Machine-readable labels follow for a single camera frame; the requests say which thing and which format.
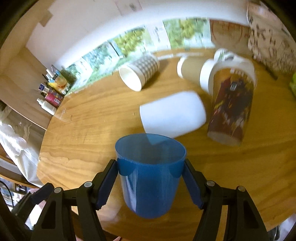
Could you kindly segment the yellow pen holder can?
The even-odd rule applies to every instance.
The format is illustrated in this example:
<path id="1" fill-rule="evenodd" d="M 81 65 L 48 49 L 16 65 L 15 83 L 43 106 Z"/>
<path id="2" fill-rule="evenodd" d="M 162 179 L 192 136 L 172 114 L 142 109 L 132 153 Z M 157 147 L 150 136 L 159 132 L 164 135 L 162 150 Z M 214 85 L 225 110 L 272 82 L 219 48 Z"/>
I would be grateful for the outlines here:
<path id="1" fill-rule="evenodd" d="M 54 65 L 51 65 L 50 69 L 46 69 L 46 72 L 46 76 L 48 77 L 48 85 L 60 94 L 66 95 L 70 89 L 68 80 Z"/>

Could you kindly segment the green tissue pack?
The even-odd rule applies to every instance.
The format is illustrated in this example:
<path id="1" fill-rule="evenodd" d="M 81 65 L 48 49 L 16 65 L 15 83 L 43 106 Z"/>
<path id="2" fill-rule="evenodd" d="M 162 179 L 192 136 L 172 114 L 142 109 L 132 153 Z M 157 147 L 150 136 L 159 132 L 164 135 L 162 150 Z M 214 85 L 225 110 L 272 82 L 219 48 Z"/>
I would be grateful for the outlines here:
<path id="1" fill-rule="evenodd" d="M 293 74 L 292 79 L 289 83 L 290 90 L 292 91 L 294 97 L 296 97 L 296 72 Z"/>

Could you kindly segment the brown paper cup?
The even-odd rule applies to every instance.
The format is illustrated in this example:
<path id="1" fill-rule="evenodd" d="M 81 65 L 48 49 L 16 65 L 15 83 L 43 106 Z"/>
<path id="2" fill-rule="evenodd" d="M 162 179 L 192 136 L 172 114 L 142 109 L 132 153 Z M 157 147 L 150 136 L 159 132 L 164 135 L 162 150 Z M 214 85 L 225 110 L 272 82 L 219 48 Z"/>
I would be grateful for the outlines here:
<path id="1" fill-rule="evenodd" d="M 207 57 L 184 56 L 177 63 L 177 74 L 180 78 L 207 86 L 215 63 L 215 60 Z"/>

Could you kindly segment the white lace cloth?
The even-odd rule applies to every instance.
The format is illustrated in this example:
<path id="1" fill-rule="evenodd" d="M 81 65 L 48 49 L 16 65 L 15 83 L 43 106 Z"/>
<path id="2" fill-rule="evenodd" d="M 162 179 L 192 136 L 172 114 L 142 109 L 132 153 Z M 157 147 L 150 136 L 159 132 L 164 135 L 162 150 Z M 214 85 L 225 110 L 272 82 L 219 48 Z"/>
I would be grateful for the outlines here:
<path id="1" fill-rule="evenodd" d="M 6 106 L 1 111 L 1 145 L 24 178 L 42 187 L 37 177 L 39 154 L 45 130 Z"/>

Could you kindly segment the blue plastic cup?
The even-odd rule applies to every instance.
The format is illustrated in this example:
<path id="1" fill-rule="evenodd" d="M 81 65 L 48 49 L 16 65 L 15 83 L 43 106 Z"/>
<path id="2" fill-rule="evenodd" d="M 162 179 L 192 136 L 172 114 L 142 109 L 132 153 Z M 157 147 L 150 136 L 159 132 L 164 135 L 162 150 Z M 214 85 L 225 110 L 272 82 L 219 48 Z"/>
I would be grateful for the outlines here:
<path id="1" fill-rule="evenodd" d="M 128 208 L 143 218 L 167 213 L 182 176 L 186 148 L 173 138 L 136 133 L 117 140 L 115 151 Z"/>

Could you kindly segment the checkered paper cup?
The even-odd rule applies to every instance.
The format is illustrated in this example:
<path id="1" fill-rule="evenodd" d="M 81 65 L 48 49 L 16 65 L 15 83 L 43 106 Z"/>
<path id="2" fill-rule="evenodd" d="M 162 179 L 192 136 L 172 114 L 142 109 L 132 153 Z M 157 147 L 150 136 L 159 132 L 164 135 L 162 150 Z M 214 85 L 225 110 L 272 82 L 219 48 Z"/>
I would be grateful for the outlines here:
<path id="1" fill-rule="evenodd" d="M 128 88 L 139 92 L 155 75 L 159 67 L 160 62 L 156 56 L 144 54 L 132 63 L 121 66 L 119 76 Z"/>

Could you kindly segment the white spray bottle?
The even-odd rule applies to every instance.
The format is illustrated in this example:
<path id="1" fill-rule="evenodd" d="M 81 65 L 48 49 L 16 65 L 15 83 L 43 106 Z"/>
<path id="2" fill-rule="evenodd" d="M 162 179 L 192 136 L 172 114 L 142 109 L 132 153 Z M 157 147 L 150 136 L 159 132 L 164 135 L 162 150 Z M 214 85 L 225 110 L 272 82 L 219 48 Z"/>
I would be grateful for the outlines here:
<path id="1" fill-rule="evenodd" d="M 41 106 L 41 108 L 48 112 L 50 115 L 54 115 L 56 113 L 57 109 L 49 102 L 39 98 L 37 99 L 37 102 Z"/>

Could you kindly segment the white plastic cup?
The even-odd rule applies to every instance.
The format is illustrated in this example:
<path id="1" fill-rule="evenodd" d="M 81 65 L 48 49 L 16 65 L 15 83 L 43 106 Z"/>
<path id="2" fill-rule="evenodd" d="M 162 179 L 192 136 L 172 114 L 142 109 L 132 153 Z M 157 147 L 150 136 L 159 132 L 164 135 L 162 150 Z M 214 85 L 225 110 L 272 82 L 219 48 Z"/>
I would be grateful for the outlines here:
<path id="1" fill-rule="evenodd" d="M 195 131 L 206 122 L 206 110 L 194 91 L 181 91 L 143 104 L 140 119 L 146 133 L 176 138 Z"/>

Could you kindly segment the brown paper card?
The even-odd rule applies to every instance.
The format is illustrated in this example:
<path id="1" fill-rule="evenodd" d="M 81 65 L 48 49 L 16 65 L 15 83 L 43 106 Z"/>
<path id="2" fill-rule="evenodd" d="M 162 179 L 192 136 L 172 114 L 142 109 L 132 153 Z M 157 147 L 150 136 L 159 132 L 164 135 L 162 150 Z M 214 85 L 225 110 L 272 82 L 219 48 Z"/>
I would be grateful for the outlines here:
<path id="1" fill-rule="evenodd" d="M 220 20 L 210 20 L 211 41 L 216 49 L 228 49 L 239 55 L 251 56 L 248 49 L 249 27 Z"/>

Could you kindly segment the dark printed paper cup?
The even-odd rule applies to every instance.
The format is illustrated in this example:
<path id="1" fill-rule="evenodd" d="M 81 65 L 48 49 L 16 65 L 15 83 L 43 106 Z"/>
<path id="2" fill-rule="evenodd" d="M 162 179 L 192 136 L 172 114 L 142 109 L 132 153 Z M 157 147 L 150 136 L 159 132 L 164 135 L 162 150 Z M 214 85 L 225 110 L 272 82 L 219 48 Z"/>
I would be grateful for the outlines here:
<path id="1" fill-rule="evenodd" d="M 221 144 L 239 146 L 249 122 L 254 85 L 246 76 L 226 71 L 214 75 L 207 135 Z"/>

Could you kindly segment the green grape poster strip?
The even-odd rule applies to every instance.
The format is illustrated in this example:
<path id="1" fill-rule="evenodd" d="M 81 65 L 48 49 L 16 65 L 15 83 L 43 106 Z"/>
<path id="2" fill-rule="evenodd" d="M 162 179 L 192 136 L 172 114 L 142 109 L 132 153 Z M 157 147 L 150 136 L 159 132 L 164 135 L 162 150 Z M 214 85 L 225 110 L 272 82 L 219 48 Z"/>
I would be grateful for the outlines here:
<path id="1" fill-rule="evenodd" d="M 209 19 L 164 20 L 142 25 L 107 40 L 63 69 L 62 74 L 72 81 L 73 85 L 68 91 L 72 94 L 111 75 L 121 65 L 144 53 L 214 47 Z"/>

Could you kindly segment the red pen holder can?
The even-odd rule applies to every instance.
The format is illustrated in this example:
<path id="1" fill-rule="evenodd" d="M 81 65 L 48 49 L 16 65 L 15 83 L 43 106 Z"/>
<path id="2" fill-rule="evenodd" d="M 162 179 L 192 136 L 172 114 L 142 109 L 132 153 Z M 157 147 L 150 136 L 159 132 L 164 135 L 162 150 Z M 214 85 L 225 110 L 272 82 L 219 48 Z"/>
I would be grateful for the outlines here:
<path id="1" fill-rule="evenodd" d="M 49 92 L 45 95 L 45 101 L 50 103 L 52 106 L 58 108 L 63 100 L 63 96 L 56 93 L 53 90 L 49 90 Z"/>

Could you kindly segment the white panda mug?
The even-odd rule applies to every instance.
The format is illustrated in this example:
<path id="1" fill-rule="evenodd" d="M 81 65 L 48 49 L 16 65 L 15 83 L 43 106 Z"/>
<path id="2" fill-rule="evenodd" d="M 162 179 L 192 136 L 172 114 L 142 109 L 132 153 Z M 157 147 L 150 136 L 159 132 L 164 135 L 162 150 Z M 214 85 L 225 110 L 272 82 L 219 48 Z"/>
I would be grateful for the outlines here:
<path id="1" fill-rule="evenodd" d="M 206 93 L 213 95 L 214 75 L 220 70 L 227 70 L 226 73 L 246 76 L 254 88 L 257 86 L 254 64 L 251 60 L 243 58 L 235 53 L 220 48 L 213 59 L 208 59 L 201 67 L 199 75 L 199 85 Z"/>

